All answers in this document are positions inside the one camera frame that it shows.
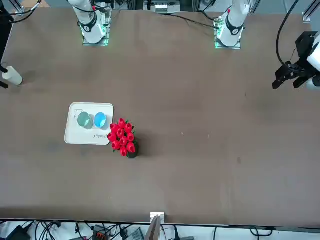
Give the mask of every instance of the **table surface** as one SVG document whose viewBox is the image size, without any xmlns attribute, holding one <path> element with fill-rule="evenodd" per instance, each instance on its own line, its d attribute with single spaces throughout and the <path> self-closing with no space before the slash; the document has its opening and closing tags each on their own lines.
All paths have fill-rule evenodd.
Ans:
<svg viewBox="0 0 320 240">
<path fill-rule="evenodd" d="M 121 11 L 108 47 L 82 46 L 72 9 L 16 24 L 4 61 L 24 83 L 0 89 L 1 217 L 319 225 L 320 93 L 272 90 L 283 18 L 249 16 L 242 50 L 214 49 L 212 29 L 147 11 Z M 289 18 L 284 60 L 307 30 Z M 140 156 L 66 144 L 73 102 L 112 103 L 114 119 L 134 123 Z"/>
</svg>

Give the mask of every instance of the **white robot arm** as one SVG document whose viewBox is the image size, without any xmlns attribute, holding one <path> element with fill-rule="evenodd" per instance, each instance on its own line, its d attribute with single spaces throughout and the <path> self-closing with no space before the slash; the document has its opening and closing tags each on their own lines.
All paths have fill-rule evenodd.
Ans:
<svg viewBox="0 0 320 240">
<path fill-rule="evenodd" d="M 234 47 L 238 43 L 249 10 L 248 0 L 232 0 L 230 9 L 220 17 L 223 25 L 216 37 L 222 45 Z"/>
<path fill-rule="evenodd" d="M 90 0 L 68 0 L 79 20 L 82 35 L 90 44 L 98 43 L 107 34 L 106 16 L 93 10 Z"/>
</svg>

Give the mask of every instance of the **metal bracket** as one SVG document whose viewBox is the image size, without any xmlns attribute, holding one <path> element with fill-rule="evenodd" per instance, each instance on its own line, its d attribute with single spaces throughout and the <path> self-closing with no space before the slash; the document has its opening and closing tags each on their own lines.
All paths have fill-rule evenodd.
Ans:
<svg viewBox="0 0 320 240">
<path fill-rule="evenodd" d="M 164 212 L 155 212 L 155 211 L 150 212 L 150 223 L 157 216 L 160 217 L 161 224 L 165 224 L 165 213 Z"/>
<path fill-rule="evenodd" d="M 303 19 L 303 23 L 304 24 L 309 24 L 311 22 L 309 16 L 307 18 L 305 18 L 305 13 L 304 12 L 302 13 L 302 19 Z"/>
</svg>

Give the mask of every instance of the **red flower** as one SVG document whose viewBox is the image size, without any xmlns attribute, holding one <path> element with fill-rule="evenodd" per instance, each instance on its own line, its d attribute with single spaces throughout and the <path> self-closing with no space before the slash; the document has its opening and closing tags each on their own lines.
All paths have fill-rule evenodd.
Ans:
<svg viewBox="0 0 320 240">
<path fill-rule="evenodd" d="M 135 140 L 135 135 L 132 132 L 130 132 L 126 135 L 126 138 L 129 142 L 132 142 L 133 140 Z"/>
<path fill-rule="evenodd" d="M 117 140 L 117 135 L 114 132 L 110 132 L 107 137 L 110 142 Z"/>
<path fill-rule="evenodd" d="M 127 156 L 127 149 L 126 149 L 126 147 L 125 146 L 122 146 L 122 147 L 120 147 L 120 154 L 121 154 L 121 156 Z"/>
<path fill-rule="evenodd" d="M 126 146 L 127 145 L 127 138 L 125 136 L 123 136 L 121 139 L 120 139 L 120 145 L 121 146 Z"/>
<path fill-rule="evenodd" d="M 124 129 L 126 126 L 126 121 L 123 118 L 119 118 L 118 125 L 119 128 Z"/>
<path fill-rule="evenodd" d="M 118 131 L 116 132 L 116 135 L 118 138 L 122 138 L 125 136 L 125 131 L 123 129 L 118 129 Z"/>
<path fill-rule="evenodd" d="M 115 123 L 111 123 L 110 124 L 110 129 L 111 129 L 111 132 L 113 132 L 113 133 L 117 133 L 117 131 L 118 131 L 118 129 L 119 129 L 119 126 L 118 126 L 118 124 L 115 124 Z"/>
<path fill-rule="evenodd" d="M 120 142 L 118 140 L 113 141 L 111 147 L 114 150 L 119 150 L 120 149 Z"/>
<path fill-rule="evenodd" d="M 128 150 L 129 153 L 134 153 L 136 151 L 136 147 L 133 142 L 129 142 L 128 145 L 126 146 L 126 149 Z"/>
<path fill-rule="evenodd" d="M 125 126 L 124 126 L 124 131 L 128 134 L 128 133 L 131 133 L 132 131 L 132 124 L 131 123 L 127 123 Z"/>
</svg>

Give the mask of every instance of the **white cylinder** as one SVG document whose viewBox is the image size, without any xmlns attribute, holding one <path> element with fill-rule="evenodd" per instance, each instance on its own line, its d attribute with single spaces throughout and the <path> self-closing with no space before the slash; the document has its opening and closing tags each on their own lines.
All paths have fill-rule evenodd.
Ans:
<svg viewBox="0 0 320 240">
<path fill-rule="evenodd" d="M 6 67 L 6 69 L 8 70 L 8 72 L 2 73 L 3 79 L 14 85 L 20 85 L 23 81 L 22 76 L 12 66 L 8 66 Z"/>
<path fill-rule="evenodd" d="M 95 13 L 93 12 L 90 0 L 68 0 L 73 6 L 76 16 L 80 23 L 89 24 L 94 19 Z"/>
</svg>

